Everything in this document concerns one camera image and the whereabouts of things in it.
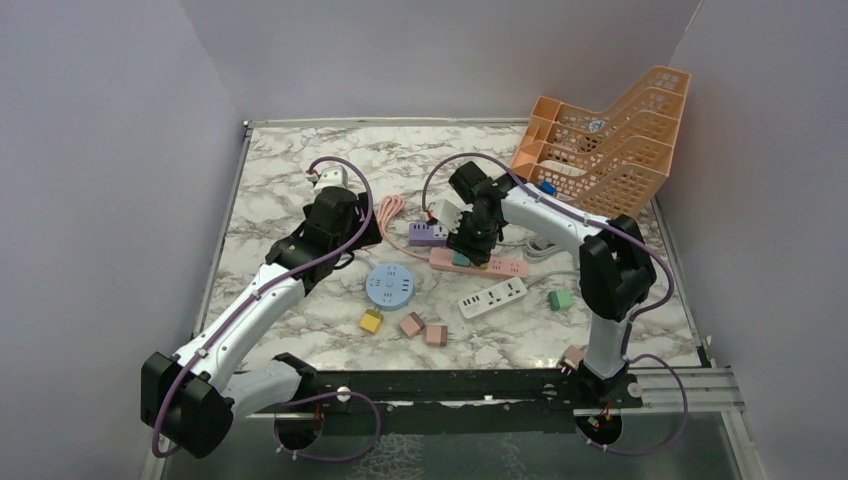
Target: purple power strip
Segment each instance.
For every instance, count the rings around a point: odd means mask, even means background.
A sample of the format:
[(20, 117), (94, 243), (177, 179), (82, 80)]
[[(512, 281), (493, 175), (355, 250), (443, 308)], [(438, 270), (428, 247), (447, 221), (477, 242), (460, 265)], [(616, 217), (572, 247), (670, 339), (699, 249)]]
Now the purple power strip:
[(444, 247), (448, 241), (448, 229), (442, 225), (427, 225), (424, 222), (409, 224), (409, 245), (413, 247)]

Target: green cube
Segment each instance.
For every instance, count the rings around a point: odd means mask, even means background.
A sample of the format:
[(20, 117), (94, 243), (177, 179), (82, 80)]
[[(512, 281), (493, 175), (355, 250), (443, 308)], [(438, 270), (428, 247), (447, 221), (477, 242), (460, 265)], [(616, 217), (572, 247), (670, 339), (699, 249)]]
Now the green cube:
[(453, 260), (451, 261), (451, 263), (453, 263), (457, 267), (470, 267), (471, 266), (471, 260), (469, 260), (468, 257), (466, 257), (465, 255), (463, 255), (459, 252), (454, 252)]
[(574, 299), (571, 298), (571, 293), (568, 290), (554, 290), (548, 294), (548, 301), (551, 302), (551, 310), (568, 310), (574, 305)]

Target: mesh basket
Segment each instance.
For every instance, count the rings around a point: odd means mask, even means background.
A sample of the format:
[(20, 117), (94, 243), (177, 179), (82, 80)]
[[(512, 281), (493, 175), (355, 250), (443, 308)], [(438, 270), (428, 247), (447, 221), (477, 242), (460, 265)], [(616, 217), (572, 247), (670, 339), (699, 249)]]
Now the mesh basket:
[(635, 217), (668, 178), (672, 153), (671, 145), (640, 136), (592, 153), (537, 141), (518, 149), (512, 170), (536, 185), (550, 183), (557, 198), (587, 212)]
[(606, 125), (601, 131), (587, 133), (583, 130), (531, 117), (520, 146), (542, 140), (561, 145), (573, 152), (592, 152), (600, 145), (620, 145), (630, 137), (642, 136), (673, 145), (680, 122), (654, 112), (639, 111), (632, 117), (621, 117), (616, 124)]
[(512, 170), (587, 212), (636, 217), (668, 178), (689, 80), (653, 67), (602, 112), (539, 97)]
[(689, 89), (689, 74), (668, 67), (653, 67), (609, 108), (593, 112), (547, 97), (539, 97), (531, 115), (568, 127), (595, 132), (620, 115), (646, 110), (680, 120)]

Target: pink cube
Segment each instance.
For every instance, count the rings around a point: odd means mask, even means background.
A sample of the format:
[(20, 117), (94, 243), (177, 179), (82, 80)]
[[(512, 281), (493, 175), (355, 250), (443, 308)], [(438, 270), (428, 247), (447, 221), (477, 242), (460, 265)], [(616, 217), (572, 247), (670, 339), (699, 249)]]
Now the pink cube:
[(424, 342), (434, 347), (444, 347), (448, 344), (447, 325), (427, 325)]
[(407, 337), (412, 338), (421, 333), (421, 330), (424, 330), (424, 321), (421, 320), (421, 317), (417, 313), (412, 312), (404, 317), (398, 326)]

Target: gray wall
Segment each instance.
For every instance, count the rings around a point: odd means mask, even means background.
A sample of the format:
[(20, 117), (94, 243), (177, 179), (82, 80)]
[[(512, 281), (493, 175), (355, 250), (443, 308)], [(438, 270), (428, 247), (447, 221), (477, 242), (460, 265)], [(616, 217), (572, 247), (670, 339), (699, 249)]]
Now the gray wall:
[(667, 64), (700, 0), (182, 0), (244, 118), (600, 109)]
[(848, 471), (848, 4), (704, 3), (660, 192), (695, 318), (733, 365), (770, 478)]
[(0, 2), (0, 465), (135, 478), (142, 362), (188, 338), (240, 123), (176, 0)]

